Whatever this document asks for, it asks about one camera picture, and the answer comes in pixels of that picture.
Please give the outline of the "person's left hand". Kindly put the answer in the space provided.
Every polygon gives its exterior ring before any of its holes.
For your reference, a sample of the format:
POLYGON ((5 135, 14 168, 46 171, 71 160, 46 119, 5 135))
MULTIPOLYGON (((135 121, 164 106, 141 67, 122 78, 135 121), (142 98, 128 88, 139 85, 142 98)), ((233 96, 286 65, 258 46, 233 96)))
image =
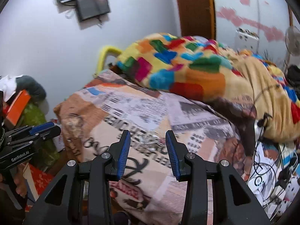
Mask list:
POLYGON ((17 166, 17 172, 14 176, 14 183, 16 184, 16 193, 25 198, 27 194, 26 179, 23 176, 24 165, 17 166))

